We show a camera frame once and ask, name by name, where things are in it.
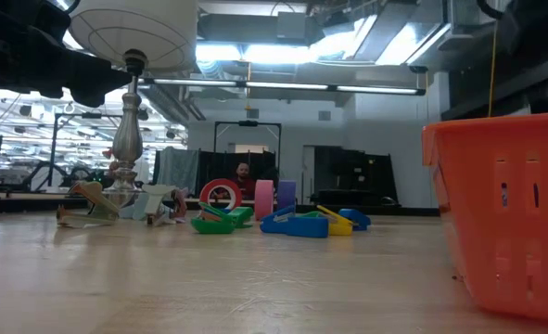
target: lamp shade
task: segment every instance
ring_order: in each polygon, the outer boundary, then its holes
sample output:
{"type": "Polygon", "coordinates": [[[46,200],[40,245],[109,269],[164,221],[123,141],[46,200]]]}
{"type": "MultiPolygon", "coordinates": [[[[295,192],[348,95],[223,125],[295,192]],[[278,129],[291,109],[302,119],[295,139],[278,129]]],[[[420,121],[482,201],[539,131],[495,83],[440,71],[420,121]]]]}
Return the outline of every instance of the lamp shade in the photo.
{"type": "Polygon", "coordinates": [[[70,33],[84,49],[123,65],[130,49],[147,70],[182,71],[195,62],[198,0],[82,0],[70,33]]]}

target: wooden table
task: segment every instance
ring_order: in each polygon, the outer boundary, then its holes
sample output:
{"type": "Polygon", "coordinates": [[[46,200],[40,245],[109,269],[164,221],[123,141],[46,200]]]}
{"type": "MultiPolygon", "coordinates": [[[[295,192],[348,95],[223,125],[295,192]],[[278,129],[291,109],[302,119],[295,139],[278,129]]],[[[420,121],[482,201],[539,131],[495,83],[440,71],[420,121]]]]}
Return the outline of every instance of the wooden table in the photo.
{"type": "Polygon", "coordinates": [[[0,333],[548,333],[480,311],[436,218],[352,238],[0,215],[0,333]]]}

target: purple tape roll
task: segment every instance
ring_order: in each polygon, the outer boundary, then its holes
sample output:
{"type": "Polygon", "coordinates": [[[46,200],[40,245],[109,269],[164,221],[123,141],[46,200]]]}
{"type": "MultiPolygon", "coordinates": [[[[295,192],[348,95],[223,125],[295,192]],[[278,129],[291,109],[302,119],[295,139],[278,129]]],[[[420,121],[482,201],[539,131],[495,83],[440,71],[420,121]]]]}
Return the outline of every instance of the purple tape roll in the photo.
{"type": "Polygon", "coordinates": [[[296,204],[296,181],[280,180],[277,184],[277,210],[296,204]]]}

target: orange basket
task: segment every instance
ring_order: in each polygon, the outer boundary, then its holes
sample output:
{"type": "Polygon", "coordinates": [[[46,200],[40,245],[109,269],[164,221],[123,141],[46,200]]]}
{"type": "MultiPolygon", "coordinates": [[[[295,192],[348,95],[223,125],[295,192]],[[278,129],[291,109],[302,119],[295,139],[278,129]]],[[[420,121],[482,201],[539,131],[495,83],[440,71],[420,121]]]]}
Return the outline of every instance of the orange basket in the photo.
{"type": "Polygon", "coordinates": [[[548,114],[433,124],[423,143],[473,300],[548,319],[548,114]]]}

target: man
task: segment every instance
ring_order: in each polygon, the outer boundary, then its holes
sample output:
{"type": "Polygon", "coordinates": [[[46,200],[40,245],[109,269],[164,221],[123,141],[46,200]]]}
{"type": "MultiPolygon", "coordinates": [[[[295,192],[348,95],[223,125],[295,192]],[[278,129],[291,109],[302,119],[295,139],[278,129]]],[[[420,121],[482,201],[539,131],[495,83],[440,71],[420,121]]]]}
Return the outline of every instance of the man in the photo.
{"type": "Polygon", "coordinates": [[[241,162],[236,167],[236,177],[232,180],[240,188],[243,199],[255,198],[255,180],[249,175],[249,165],[241,162]]]}

